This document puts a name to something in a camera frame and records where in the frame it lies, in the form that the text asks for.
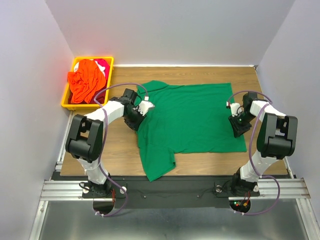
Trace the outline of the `green t shirt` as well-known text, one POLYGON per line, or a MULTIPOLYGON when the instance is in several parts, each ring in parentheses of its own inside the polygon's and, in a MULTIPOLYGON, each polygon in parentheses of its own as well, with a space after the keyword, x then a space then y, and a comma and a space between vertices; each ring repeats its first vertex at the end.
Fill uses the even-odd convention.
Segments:
POLYGON ((150 182, 176 167, 175 154, 246 152, 244 136, 234 137, 226 101, 230 83, 170 85, 152 80, 137 94, 154 104, 137 133, 143 170, 150 182))

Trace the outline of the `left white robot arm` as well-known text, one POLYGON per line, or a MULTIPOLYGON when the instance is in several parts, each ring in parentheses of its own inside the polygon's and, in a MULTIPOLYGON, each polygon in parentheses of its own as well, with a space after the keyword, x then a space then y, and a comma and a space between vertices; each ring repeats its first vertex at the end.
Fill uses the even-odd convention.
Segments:
POLYGON ((72 118, 65 151, 77 159, 87 174, 88 181, 79 184, 84 194, 105 198, 112 193, 111 176, 101 160, 108 126, 123 118, 130 129, 137 131, 149 110, 155 107, 148 96, 135 105, 137 97, 137 92, 127 88, 121 97, 111 98, 103 107, 72 118))

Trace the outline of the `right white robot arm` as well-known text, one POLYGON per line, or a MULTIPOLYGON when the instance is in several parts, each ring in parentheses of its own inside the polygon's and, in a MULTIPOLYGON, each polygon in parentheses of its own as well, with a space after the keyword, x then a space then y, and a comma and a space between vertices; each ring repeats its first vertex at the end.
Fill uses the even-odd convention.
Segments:
POLYGON ((228 120, 235 138, 258 130, 256 151, 248 149, 249 160, 233 175, 230 190, 235 195, 258 192, 258 180, 274 163, 291 156, 296 148, 298 119, 272 105, 272 100, 256 91, 243 91, 242 103, 226 101, 228 120))

